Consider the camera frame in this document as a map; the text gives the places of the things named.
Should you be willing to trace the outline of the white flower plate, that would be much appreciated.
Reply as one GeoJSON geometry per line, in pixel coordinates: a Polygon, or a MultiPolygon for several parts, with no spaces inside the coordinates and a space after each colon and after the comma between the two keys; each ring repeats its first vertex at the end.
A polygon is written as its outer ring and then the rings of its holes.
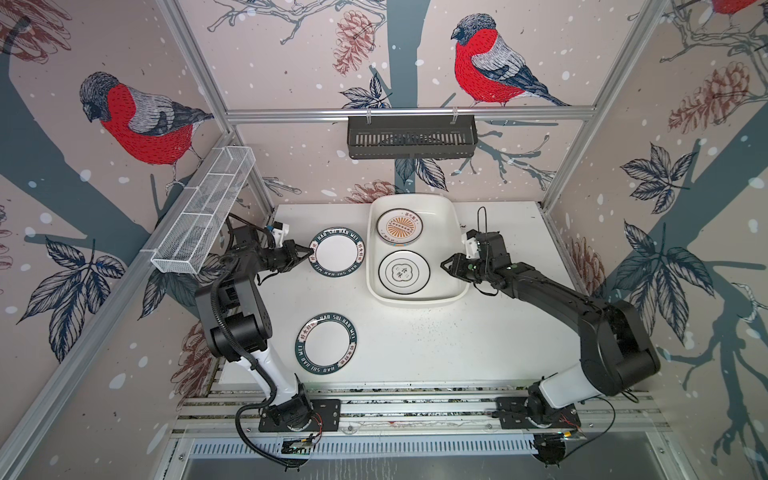
{"type": "Polygon", "coordinates": [[[411,250],[397,250],[380,262],[378,278],[390,293],[414,295],[429,283],[431,267],[421,254],[411,250]]]}

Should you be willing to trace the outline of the orange sunburst plate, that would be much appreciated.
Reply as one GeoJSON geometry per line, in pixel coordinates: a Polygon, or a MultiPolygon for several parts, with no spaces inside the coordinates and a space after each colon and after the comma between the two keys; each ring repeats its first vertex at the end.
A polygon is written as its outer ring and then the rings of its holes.
{"type": "Polygon", "coordinates": [[[391,209],[381,214],[376,231],[381,240],[392,245],[408,245],[416,241],[424,230],[422,218],[412,210],[391,209]]]}

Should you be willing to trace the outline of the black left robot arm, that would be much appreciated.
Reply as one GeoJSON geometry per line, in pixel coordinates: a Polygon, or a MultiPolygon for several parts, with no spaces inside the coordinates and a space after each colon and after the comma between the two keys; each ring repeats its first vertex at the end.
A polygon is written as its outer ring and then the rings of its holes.
{"type": "Polygon", "coordinates": [[[221,258],[220,275],[195,295],[209,351],[248,371],[265,395],[259,407],[278,425],[302,423],[313,408],[301,381],[269,346],[273,327],[259,275],[287,273],[312,253],[292,240],[274,247],[237,244],[221,258]]]}

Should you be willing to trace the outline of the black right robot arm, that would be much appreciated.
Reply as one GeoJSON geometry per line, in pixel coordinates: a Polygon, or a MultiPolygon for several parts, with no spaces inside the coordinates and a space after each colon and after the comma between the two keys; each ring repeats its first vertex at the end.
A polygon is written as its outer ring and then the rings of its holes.
{"type": "Polygon", "coordinates": [[[515,262],[498,232],[466,234],[466,251],[441,263],[450,276],[478,286],[487,282],[512,299],[531,304],[579,336],[579,362],[528,388],[526,418],[547,427],[576,402],[618,395],[660,372],[661,362],[640,314],[630,303],[577,292],[515,262]]]}

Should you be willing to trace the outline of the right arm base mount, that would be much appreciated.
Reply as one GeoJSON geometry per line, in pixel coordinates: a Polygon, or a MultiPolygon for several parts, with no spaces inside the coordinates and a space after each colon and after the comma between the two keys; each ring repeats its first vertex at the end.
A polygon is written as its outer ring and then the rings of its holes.
{"type": "Polygon", "coordinates": [[[581,429],[576,408],[569,405],[555,409],[545,401],[521,396],[498,397],[491,416],[502,429],[581,429]]]}

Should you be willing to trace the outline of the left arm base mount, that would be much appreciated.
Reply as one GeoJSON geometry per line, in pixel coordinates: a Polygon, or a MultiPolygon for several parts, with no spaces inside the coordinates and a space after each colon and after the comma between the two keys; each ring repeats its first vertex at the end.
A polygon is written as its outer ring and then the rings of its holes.
{"type": "Polygon", "coordinates": [[[338,399],[292,399],[261,414],[260,433],[336,432],[341,416],[338,399]]]}

